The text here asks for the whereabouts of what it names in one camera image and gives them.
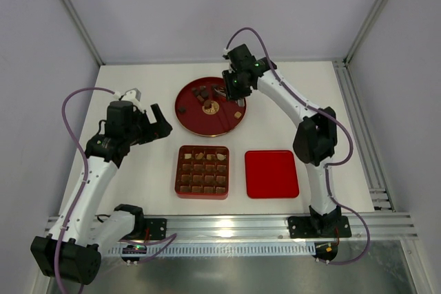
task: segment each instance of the red square tray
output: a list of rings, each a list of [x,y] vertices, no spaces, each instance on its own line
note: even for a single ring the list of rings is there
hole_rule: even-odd
[[[292,151],[248,151],[245,173],[250,198],[297,198],[300,193]]]
[[[219,160],[217,154],[225,156]],[[228,196],[229,151],[224,146],[182,146],[174,190],[181,198],[223,200]]]

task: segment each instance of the chocolate piece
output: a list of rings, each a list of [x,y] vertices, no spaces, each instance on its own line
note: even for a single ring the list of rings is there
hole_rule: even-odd
[[[204,180],[207,184],[209,184],[214,181],[214,176],[205,176]]]
[[[201,96],[204,98],[204,100],[207,100],[208,97],[209,97],[209,93],[208,93],[208,91],[203,90],[203,91],[201,92]]]
[[[210,109],[212,107],[212,101],[211,100],[206,100],[204,102],[204,108],[205,109]]]
[[[202,182],[202,175],[193,175],[193,182]]]
[[[182,182],[189,182],[191,178],[192,177],[190,175],[182,175],[181,176],[181,181]]]
[[[181,186],[179,191],[181,192],[185,192],[185,193],[189,193],[192,190],[192,188],[190,186]]]
[[[192,193],[202,193],[202,186],[193,186]]]
[[[205,170],[207,171],[216,171],[216,168],[214,165],[205,165]]]
[[[194,165],[194,171],[204,171],[204,165]]]

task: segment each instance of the metal frame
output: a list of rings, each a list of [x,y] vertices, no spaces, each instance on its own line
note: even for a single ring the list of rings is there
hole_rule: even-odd
[[[95,59],[95,62],[98,66],[104,65],[103,59],[100,57],[98,50],[95,47],[95,44],[93,43],[92,39],[90,38],[90,35],[88,31],[85,29],[85,26],[80,19],[80,16],[75,10],[74,5],[70,0],[61,0],[61,3],[63,4],[64,8],[66,9],[67,13],[69,14],[73,24],[75,25],[76,29],[78,30],[79,35],[84,40],[85,44],[87,45],[90,54]]]
[[[348,54],[345,58],[345,63],[348,64],[351,62],[354,54],[357,52],[361,43],[364,41],[368,33],[370,32],[372,26],[376,22],[378,16],[380,15],[382,9],[386,5],[388,0],[375,0],[366,19],[363,21],[363,24],[360,30],[357,33],[356,38],[354,39],[351,47],[349,48]]]
[[[67,13],[71,16],[79,34],[85,41],[91,55],[98,65],[105,63],[101,59],[88,31],[85,29],[78,13],[70,0],[61,0]],[[418,240],[416,229],[408,213],[394,212],[387,190],[387,179],[382,170],[376,148],[368,130],[368,123],[362,111],[362,105],[353,84],[348,64],[354,54],[370,32],[379,17],[387,0],[375,0],[361,29],[354,39],[345,59],[336,59],[334,69],[340,85],[345,107],[351,122],[354,138],[362,160],[375,213],[362,213],[367,221],[372,240],[400,240],[404,250],[411,276],[419,293],[438,293],[434,287],[435,279],[427,267],[426,255]],[[168,233],[177,233],[178,245],[219,244],[219,243],[271,243],[286,244],[293,242],[289,239],[287,218],[292,215],[249,215],[249,216],[166,216]],[[365,230],[359,219],[349,215],[349,223],[353,230],[353,237],[342,239],[348,241],[365,240]],[[54,224],[57,218],[50,218],[46,231]],[[319,240],[303,240],[308,243]],[[38,270],[33,293],[45,293],[49,278],[42,276]]]
[[[353,214],[349,219],[353,236],[342,241],[366,240],[365,228]],[[177,234],[175,243],[219,243],[219,242],[326,242],[329,239],[314,238],[293,240],[289,238],[288,214],[282,215],[215,215],[215,216],[151,216],[167,218],[167,234]],[[408,213],[374,212],[361,213],[369,226],[372,240],[415,240],[416,228]],[[55,224],[58,217],[51,217],[45,231]],[[92,223],[92,229],[100,225]]]
[[[369,188],[387,191],[386,178],[349,70],[343,62],[333,64]]]

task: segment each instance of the metal floor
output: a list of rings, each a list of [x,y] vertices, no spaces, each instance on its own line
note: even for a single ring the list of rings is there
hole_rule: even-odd
[[[338,260],[356,256],[364,246],[341,242]],[[399,241],[372,242],[367,256],[347,266],[326,266],[311,257],[176,258],[103,273],[83,293],[417,293]],[[78,292],[77,284],[67,285]],[[60,293],[54,280],[48,293]]]

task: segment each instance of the enclosure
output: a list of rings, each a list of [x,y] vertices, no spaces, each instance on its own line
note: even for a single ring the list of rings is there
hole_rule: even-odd
[[[130,152],[98,213],[140,205],[146,215],[166,218],[175,247],[189,251],[116,268],[84,293],[440,292],[438,0],[0,0],[0,8],[4,293],[60,293],[29,248],[57,221],[81,172],[63,126],[63,100],[94,86],[139,88],[144,107],[158,103],[174,128],[167,139]],[[176,119],[179,90],[196,78],[221,77],[223,50],[242,27],[258,30],[286,79],[311,101],[332,105],[350,129],[354,157],[334,171],[336,196],[361,213],[372,239],[354,264],[326,266],[286,253],[293,243],[287,218],[309,212],[298,159],[299,198],[247,198],[243,154],[292,148],[296,129],[273,103],[253,93],[243,123],[215,138],[191,135]],[[234,41],[241,43],[263,55],[251,33]],[[99,93],[79,94],[68,105],[82,145],[110,101]],[[348,147],[338,135],[336,158]],[[176,197],[169,182],[181,145],[228,147],[224,201]],[[342,261],[361,253],[367,239],[361,221],[345,215],[353,236],[341,240]],[[237,253],[242,244],[248,250]],[[220,245],[233,250],[208,253]],[[109,255],[103,271],[119,259]]]

